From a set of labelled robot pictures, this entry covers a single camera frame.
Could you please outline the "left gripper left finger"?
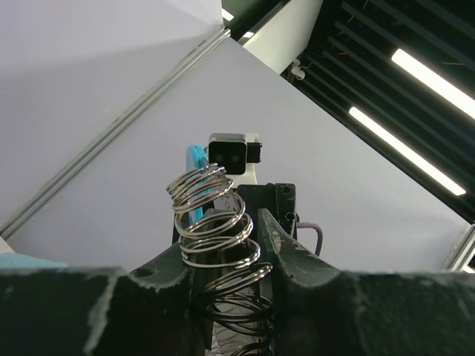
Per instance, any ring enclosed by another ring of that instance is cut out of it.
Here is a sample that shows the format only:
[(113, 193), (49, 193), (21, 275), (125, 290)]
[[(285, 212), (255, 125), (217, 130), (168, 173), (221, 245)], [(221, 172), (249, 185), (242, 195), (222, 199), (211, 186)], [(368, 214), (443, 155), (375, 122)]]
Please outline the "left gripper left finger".
[(164, 252), (130, 273), (134, 289), (190, 289), (191, 271), (183, 262), (181, 249), (173, 244)]

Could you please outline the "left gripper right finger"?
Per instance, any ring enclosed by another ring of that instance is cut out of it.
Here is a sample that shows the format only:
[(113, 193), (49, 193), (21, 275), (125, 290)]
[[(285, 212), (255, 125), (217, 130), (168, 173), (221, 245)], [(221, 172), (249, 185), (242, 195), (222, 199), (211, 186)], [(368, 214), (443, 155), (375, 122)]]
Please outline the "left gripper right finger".
[(309, 293), (341, 273), (289, 236), (266, 209), (258, 211), (257, 238), (263, 259), (273, 265), (274, 293)]

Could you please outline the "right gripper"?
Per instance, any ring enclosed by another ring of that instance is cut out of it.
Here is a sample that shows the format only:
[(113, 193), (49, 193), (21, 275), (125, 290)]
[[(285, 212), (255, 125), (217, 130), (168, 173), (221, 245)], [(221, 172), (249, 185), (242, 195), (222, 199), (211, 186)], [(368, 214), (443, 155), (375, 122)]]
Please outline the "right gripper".
[(268, 210), (298, 239), (296, 187), (290, 183), (239, 185), (229, 182), (174, 184), (170, 187), (172, 245), (182, 256), (258, 255), (258, 211)]

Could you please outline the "large keyring holder blue handle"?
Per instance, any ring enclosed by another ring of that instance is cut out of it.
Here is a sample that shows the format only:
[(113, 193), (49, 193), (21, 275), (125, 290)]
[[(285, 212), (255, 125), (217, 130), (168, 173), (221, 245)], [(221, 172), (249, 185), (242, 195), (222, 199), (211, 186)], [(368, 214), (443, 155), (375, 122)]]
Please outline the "large keyring holder blue handle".
[(261, 295), (273, 266), (251, 238), (253, 219), (225, 168), (204, 148), (186, 150), (186, 171), (166, 188), (182, 261), (200, 273), (191, 306), (211, 340), (206, 355), (270, 355), (272, 302)]

